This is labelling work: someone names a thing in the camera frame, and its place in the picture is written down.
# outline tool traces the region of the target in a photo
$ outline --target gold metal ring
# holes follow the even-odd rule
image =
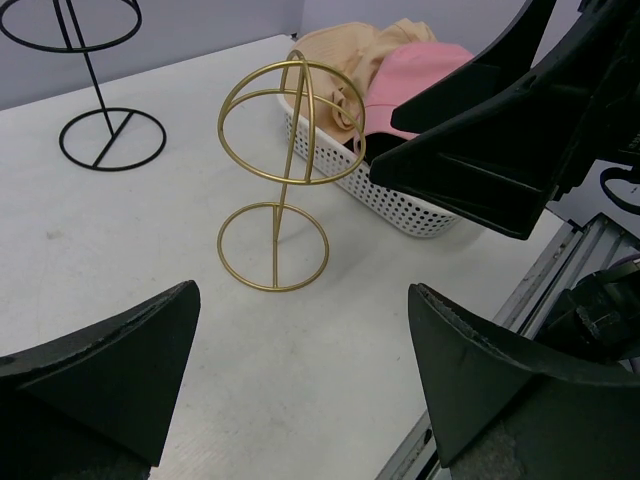
[[[325,233],[324,229],[315,218],[313,218],[311,215],[309,215],[307,212],[305,212],[301,208],[294,207],[293,205],[285,204],[282,206],[282,208],[284,208],[285,210],[296,212],[302,215],[303,217],[305,217],[307,220],[309,220],[318,229],[318,231],[320,232],[320,235],[322,236],[322,241],[324,242],[324,259],[322,260],[322,264],[320,265],[320,268],[318,268],[318,270],[311,277],[304,280],[303,282],[296,283],[295,285],[289,285],[284,287],[278,285],[278,242],[277,240],[274,240],[273,242],[274,270],[273,270],[272,285],[261,285],[259,283],[252,282],[251,280],[248,280],[247,278],[240,275],[231,267],[231,265],[229,265],[229,262],[227,261],[227,258],[225,257],[224,251],[222,249],[222,240],[224,237],[224,233],[227,230],[227,227],[235,218],[239,217],[243,213],[248,212],[250,210],[255,210],[257,208],[263,208],[263,207],[271,207],[273,209],[274,229],[275,229],[277,212],[280,208],[280,204],[278,202],[260,202],[260,203],[254,203],[252,205],[247,205],[246,207],[242,207],[240,210],[231,214],[231,216],[224,221],[224,223],[222,224],[222,227],[220,227],[220,231],[218,232],[218,255],[220,256],[222,265],[224,265],[224,268],[231,275],[233,275],[233,277],[239,282],[242,282],[245,285],[248,285],[249,287],[255,288],[257,290],[262,290],[263,292],[292,292],[293,290],[298,290],[299,288],[309,285],[311,282],[313,282],[316,278],[318,278],[322,274],[322,272],[327,266],[327,263],[329,262],[329,239],[327,238],[327,234]]]
[[[347,175],[353,173],[362,163],[362,161],[364,160],[364,156],[365,156],[365,152],[366,152],[366,140],[365,140],[365,135],[364,135],[364,122],[365,122],[365,107],[364,107],[364,101],[362,100],[362,97],[359,95],[358,90],[356,88],[356,86],[353,84],[353,82],[349,79],[349,77],[347,77],[346,75],[344,75],[342,72],[339,72],[335,69],[333,69],[332,67],[330,67],[329,65],[325,65],[323,63],[320,62],[314,62],[314,61],[307,61],[304,60],[304,57],[302,57],[302,54],[300,54],[297,51],[293,51],[292,55],[297,55],[299,56],[298,60],[286,60],[283,62],[278,62],[278,63],[274,63],[272,65],[267,65],[266,67],[262,67],[258,70],[256,70],[253,73],[250,73],[249,75],[247,75],[245,78],[243,78],[242,80],[240,80],[240,82],[231,90],[231,92],[229,93],[229,95],[227,96],[227,98],[225,99],[224,103],[222,104],[222,108],[220,109],[220,115],[218,117],[218,138],[220,139],[220,143],[222,144],[222,148],[224,148],[224,150],[227,152],[227,154],[238,164],[240,165],[242,168],[248,170],[249,172],[253,173],[254,175],[258,175],[262,178],[266,178],[268,180],[272,180],[274,182],[279,182],[279,183],[284,183],[287,185],[322,185],[325,183],[331,183],[331,182],[335,182],[336,180],[340,180],[343,177],[346,177]],[[360,118],[359,120],[356,120],[353,115],[351,115],[351,113],[347,112],[344,108],[332,103],[330,100],[327,100],[326,98],[320,97],[318,95],[314,95],[313,94],[313,90],[312,88],[309,88],[309,85],[311,82],[307,83],[307,92],[301,91],[301,90],[292,90],[292,89],[286,89],[284,88],[284,80],[285,80],[285,76],[286,73],[288,71],[288,69],[290,67],[295,67],[295,66],[299,66],[302,69],[304,69],[305,67],[307,68],[307,70],[309,69],[309,67],[313,67],[313,68],[318,68],[320,70],[324,70],[325,72],[328,72],[332,75],[337,76],[338,78],[340,78],[340,80],[344,81],[347,86],[349,88],[351,88],[355,93],[356,93],[356,98],[358,100],[358,106],[360,107]],[[265,89],[265,90],[258,90],[256,92],[251,92],[251,93],[247,93],[245,95],[242,95],[239,98],[235,98],[236,95],[238,95],[238,93],[245,88],[249,83],[251,83],[253,80],[255,80],[258,77],[261,77],[262,75],[265,75],[269,72],[272,72],[274,70],[279,70],[279,69],[283,69],[283,80],[281,81],[280,84],[280,88],[271,88],[271,89]],[[301,75],[300,78],[303,79],[307,77],[307,74],[305,75]],[[245,160],[243,160],[242,158],[240,158],[231,148],[231,146],[229,145],[229,143],[227,142],[225,135],[224,135],[224,122],[227,118],[227,116],[229,115],[229,113],[231,112],[231,110],[233,110],[235,107],[237,107],[239,104],[241,104],[242,102],[249,100],[251,98],[255,98],[255,97],[261,97],[263,95],[275,95],[275,94],[296,94],[296,95],[301,95],[303,97],[306,97],[307,99],[309,99],[309,136],[310,136],[310,141],[309,141],[309,153],[308,153],[308,157],[307,157],[307,174],[305,175],[305,178],[302,179],[297,179],[297,178],[285,178],[285,177],[279,177],[277,175],[273,175],[271,173],[265,172],[263,170],[260,170],[256,167],[254,167],[253,165],[249,164],[248,162],[246,162]],[[329,105],[332,108],[335,108],[336,110],[338,110],[341,114],[343,114],[345,117],[347,117],[347,119],[354,125],[354,128],[356,129],[356,131],[358,132],[358,135],[360,136],[361,139],[361,148],[360,148],[360,154],[358,155],[358,157],[356,158],[356,161],[354,162],[353,165],[351,165],[349,168],[347,168],[346,170],[344,170],[343,172],[337,173],[335,175],[332,175],[330,177],[323,177],[323,178],[317,178],[317,179],[311,179],[310,175],[311,175],[311,169],[313,166],[313,156],[315,154],[315,136],[313,137],[313,140],[311,138],[311,132],[314,132],[315,134],[315,119],[313,118],[313,101],[311,101],[311,98],[313,98],[314,100],[318,100],[319,102],[322,102],[326,105]],[[297,119],[298,114],[299,114],[299,106],[297,109],[297,112],[294,113],[294,119]],[[291,135],[295,138],[296,135],[296,125],[294,125],[294,128],[292,128],[292,132]]]

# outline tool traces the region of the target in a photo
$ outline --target pink cap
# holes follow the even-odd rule
[[[409,43],[387,55],[365,98],[365,136],[388,133],[406,140],[415,138],[415,133],[396,130],[391,126],[393,110],[472,58],[473,55],[460,45],[439,42]],[[360,142],[357,138],[355,140],[357,149]]]

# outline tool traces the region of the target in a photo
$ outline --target hat stand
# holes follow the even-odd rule
[[[287,79],[287,74],[289,72],[290,67],[296,67],[300,69],[298,84],[295,90],[286,88],[286,79]],[[334,103],[330,102],[325,98],[322,98],[318,95],[313,94],[313,84],[311,80],[312,68],[324,70],[325,72],[335,75],[341,81],[343,81],[347,85],[347,87],[351,88],[355,92],[356,97],[358,99],[359,108],[360,108],[360,116],[357,121],[349,112],[344,110],[342,107],[335,105]],[[245,88],[248,84],[250,84],[252,81],[254,81],[258,77],[261,77],[266,73],[269,73],[275,70],[282,70],[280,88],[258,90],[255,92],[244,94],[241,97],[236,98],[237,95],[240,93],[240,91],[243,88]],[[229,113],[231,112],[231,110],[233,110],[235,107],[237,107],[238,105],[240,105],[242,102],[246,100],[249,100],[255,97],[260,97],[263,95],[295,95],[296,97],[295,106],[294,106],[294,113],[292,118],[293,132],[296,132],[296,128],[298,125],[302,98],[306,97],[307,99],[307,105],[309,110],[309,153],[307,155],[307,162],[306,162],[307,165],[305,169],[304,178],[291,178],[290,176],[291,161],[294,155],[294,147],[295,147],[295,140],[296,140],[295,134],[292,134],[289,139],[289,147],[287,150],[287,159],[284,167],[284,174],[281,177],[272,175],[270,173],[264,172],[262,170],[259,170],[253,167],[252,165],[247,163],[245,160],[240,158],[227,143],[227,140],[224,135],[224,122],[227,116],[229,115]],[[356,161],[353,163],[353,165],[351,165],[349,168],[345,169],[340,173],[337,173],[329,177],[323,177],[323,178],[311,178],[311,174],[313,171],[313,160],[314,160],[315,142],[316,142],[314,100],[327,104],[332,108],[337,109],[340,113],[342,113],[355,126],[356,131],[358,132],[358,134],[360,135],[360,138],[362,139],[360,155],[358,156]],[[362,160],[364,159],[365,151],[366,151],[365,138],[364,138],[364,121],[365,121],[364,120],[364,102],[362,100],[362,97],[359,95],[355,85],[351,82],[351,80],[341,72],[329,67],[328,65],[306,60],[302,55],[302,53],[296,50],[292,51],[289,54],[286,61],[268,65],[266,67],[260,68],[255,72],[247,75],[231,90],[231,93],[229,93],[229,95],[227,96],[227,98],[225,99],[222,105],[222,108],[220,110],[220,116],[218,117],[218,137],[220,138],[220,143],[222,144],[222,147],[238,165],[245,168],[249,172],[253,173],[254,175],[258,175],[259,177],[265,178],[267,180],[271,180],[273,182],[282,184],[282,188],[280,190],[280,200],[278,202],[260,202],[260,203],[254,203],[252,205],[247,205],[246,207],[243,207],[240,210],[233,213],[229,218],[225,220],[225,222],[220,227],[220,231],[218,233],[218,242],[217,242],[218,255],[220,256],[220,260],[222,261],[222,264],[225,267],[225,269],[231,275],[233,275],[233,277],[235,277],[236,280],[252,288],[255,288],[257,290],[262,290],[265,292],[290,292],[290,291],[297,290],[299,288],[309,285],[311,282],[313,282],[322,274],[322,272],[327,266],[327,262],[329,261],[329,239],[327,237],[327,234],[325,233],[320,223],[318,223],[318,221],[315,218],[313,218],[310,214],[308,214],[307,212],[305,212],[304,210],[298,207],[285,203],[286,196],[287,196],[287,188],[289,185],[313,186],[313,185],[331,183],[354,172],[358,168],[358,166],[362,163]],[[250,210],[259,209],[259,208],[270,208],[273,214],[273,233],[272,233],[272,245],[273,245],[272,278],[273,280],[271,285],[261,285],[261,284],[252,282],[251,280],[248,280],[242,275],[240,275],[239,273],[237,273],[227,261],[224,254],[223,246],[222,246],[224,233],[227,230],[227,227],[229,226],[229,224],[235,218],[242,215],[243,213],[248,212]],[[316,227],[316,229],[322,236],[322,240],[324,242],[324,259],[322,260],[322,263],[318,268],[318,270],[306,280],[294,285],[282,286],[280,285],[279,278],[278,278],[278,249],[279,249],[280,226],[282,224],[282,215],[285,210],[288,210],[290,212],[295,212],[303,216]]]
[[[60,132],[60,137],[59,137],[59,144],[60,144],[60,149],[62,150],[62,153],[76,165],[79,165],[84,168],[88,168],[90,170],[100,171],[100,172],[118,172],[123,170],[131,170],[151,162],[158,155],[160,155],[160,153],[162,152],[162,150],[164,149],[167,143],[167,132],[165,131],[162,124],[156,118],[152,117],[148,113],[141,112],[140,110],[135,110],[132,108],[123,108],[123,107],[107,107],[105,105],[102,92],[100,91],[100,86],[98,85],[98,80],[96,79],[96,74],[93,69],[91,59],[89,57],[89,53],[91,52],[96,52],[98,50],[105,50],[107,48],[111,48],[126,42],[131,37],[133,37],[138,32],[138,30],[140,30],[140,26],[142,25],[142,12],[140,10],[140,6],[138,5],[138,0],[117,0],[131,8],[131,10],[136,15],[136,23],[133,26],[133,28],[123,36],[115,40],[112,40],[110,42],[97,44],[97,45],[87,45],[85,43],[84,36],[80,29],[80,22],[78,21],[77,14],[73,6],[73,1],[65,0],[66,7],[68,10],[68,15],[71,18],[71,23],[73,25],[73,29],[75,31],[75,35],[77,38],[77,43],[79,44],[79,46],[74,46],[71,41],[71,37],[69,35],[69,31],[67,30],[67,25],[65,23],[65,15],[63,14],[62,6],[60,5],[61,3],[60,0],[52,0],[53,9],[55,10],[55,15],[58,20],[58,26],[60,27],[60,33],[62,34],[62,38],[64,40],[64,47],[52,47],[52,46],[33,43],[17,37],[6,28],[6,26],[4,25],[5,13],[7,13],[7,11],[12,6],[16,5],[20,1],[21,0],[8,0],[4,4],[0,5],[0,31],[9,39],[13,40],[14,42],[35,50],[40,50],[43,52],[52,52],[52,53],[82,54],[82,56],[84,57],[85,63],[87,65],[87,69],[89,70],[89,75],[91,76],[91,83],[96,92],[96,95],[98,96],[98,102],[100,103],[100,108],[78,115],[77,117],[73,118],[64,126],[64,128]],[[114,128],[111,118],[109,117],[109,113],[113,113],[113,112],[121,112],[121,113],[127,114],[124,117],[124,120],[122,121],[122,123],[120,123],[120,125],[117,128]],[[66,144],[65,144],[66,135],[69,132],[69,129],[73,127],[76,123],[94,115],[104,116],[105,122],[107,124],[107,128],[109,129],[109,134],[111,135],[111,137],[109,138],[109,140],[107,141],[107,143],[105,144],[105,146],[103,147],[103,149],[95,159],[93,159],[92,161],[90,160],[88,162],[81,161],[75,158],[73,155],[71,155],[67,150]],[[104,160],[107,152],[111,149],[115,141],[118,139],[118,136],[122,133],[122,131],[124,130],[124,128],[127,126],[127,124],[129,123],[129,121],[134,115],[138,115],[146,118],[147,120],[153,122],[160,129],[160,132],[162,134],[162,140],[160,141],[160,146],[150,156],[138,162],[128,164],[128,165],[117,166],[117,167],[101,166],[100,164],[102,160]]]

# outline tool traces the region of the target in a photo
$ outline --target white table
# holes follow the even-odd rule
[[[335,185],[292,188],[289,202],[327,231],[327,270],[288,294],[236,282],[218,260],[217,230],[237,208],[276,199],[279,186],[225,155],[218,111],[240,78],[290,46],[274,37],[105,84],[109,105],[146,111],[168,131],[164,153],[130,172],[84,170],[58,149],[62,126],[95,108],[92,90],[0,112],[0,355],[182,280],[200,286],[198,332],[154,480],[374,478],[425,408],[409,284],[427,283],[490,318],[561,225],[545,212],[527,242],[466,222],[415,240]],[[256,88],[276,84],[265,77]],[[229,117],[229,141],[279,172],[283,115],[275,98],[252,102]],[[84,138],[69,134],[70,145],[88,155],[106,128],[99,117],[83,128]],[[111,158],[143,155],[157,138],[132,120]],[[270,212],[247,215],[230,227],[227,251],[267,281]],[[296,220],[285,214],[281,268],[301,279],[322,249],[315,230]]]

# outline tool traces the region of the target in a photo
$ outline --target vertical metal rod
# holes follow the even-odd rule
[[[293,160],[293,153],[296,145],[296,136],[298,132],[298,119],[300,117],[300,105],[302,104],[302,89],[304,87],[305,74],[304,69],[300,67],[300,76],[298,77],[298,88],[296,91],[296,101],[293,107],[293,117],[291,118],[291,135],[289,135],[289,148],[287,149],[287,163],[284,167],[284,178],[289,178],[291,173],[291,162]],[[276,228],[273,232],[273,238],[278,241],[280,235],[280,225],[282,224],[282,212],[284,210],[284,200],[287,196],[287,187],[289,185],[284,183],[282,190],[280,191],[280,202],[278,207],[278,218],[276,221]]]
[[[305,183],[311,183],[311,173],[313,171],[313,160],[316,152],[316,113],[315,113],[315,97],[313,95],[313,87],[311,86],[311,70],[309,69],[309,65],[304,58],[304,55],[299,50],[292,50],[289,52],[287,56],[287,60],[291,60],[296,58],[301,61],[300,65],[300,75],[298,77],[298,91],[301,91],[302,86],[300,85],[300,79],[304,77],[304,81],[307,84],[307,100],[309,102],[309,143],[308,143],[308,153],[307,153],[307,168],[304,174]],[[286,89],[287,76],[289,75],[289,67],[285,67],[282,70],[282,77],[280,79],[280,90],[284,92]],[[291,134],[295,135],[297,132],[292,127]]]
[[[62,9],[60,8],[60,0],[53,0],[53,9],[56,11],[56,18],[58,19],[58,25],[60,26],[60,33],[64,39],[64,44],[68,50],[72,50],[71,39],[69,38],[69,32],[67,26],[64,24],[64,17],[62,16]]]
[[[291,162],[293,160],[293,152],[296,144],[296,133],[298,131],[298,118],[300,117],[300,105],[302,104],[302,89],[304,87],[304,69],[302,66],[300,67],[300,76],[298,78],[298,89],[296,90],[296,101],[293,107],[293,117],[291,118],[291,135],[289,135],[289,148],[287,150],[287,163],[284,167],[284,178],[289,178],[291,173]],[[278,205],[274,207],[274,217],[273,217],[273,286],[278,286],[278,238],[280,237],[280,225],[282,225],[282,213],[284,211],[284,201],[287,197],[287,187],[289,185],[286,183],[282,184],[282,189],[280,190],[280,201]]]
[[[71,20],[73,21],[73,27],[76,31],[76,35],[78,36],[78,42],[80,42],[80,46],[82,48],[86,48],[86,44],[84,42],[84,37],[82,36],[82,32],[80,31],[80,23],[78,22],[78,17],[76,16],[76,11],[73,8],[73,3],[71,0],[67,0],[67,7],[69,8],[69,14],[71,15]],[[98,86],[98,80],[96,78],[96,73],[93,70],[93,65],[91,64],[91,59],[89,58],[89,54],[87,52],[83,52],[84,61],[87,64],[87,69],[89,70],[89,75],[91,75],[91,81],[93,82],[93,88],[96,91],[96,95],[98,95],[98,101],[100,102],[100,108],[102,109],[102,113],[104,115],[104,119],[107,122],[107,126],[109,127],[109,132],[111,136],[114,135],[113,125],[111,124],[111,119],[109,118],[109,113],[107,112],[107,107],[104,104],[104,99],[102,98],[102,92],[100,91],[100,87]]]
[[[273,231],[276,231],[278,223],[278,206],[273,206]],[[273,237],[273,287],[278,287],[278,239]]]

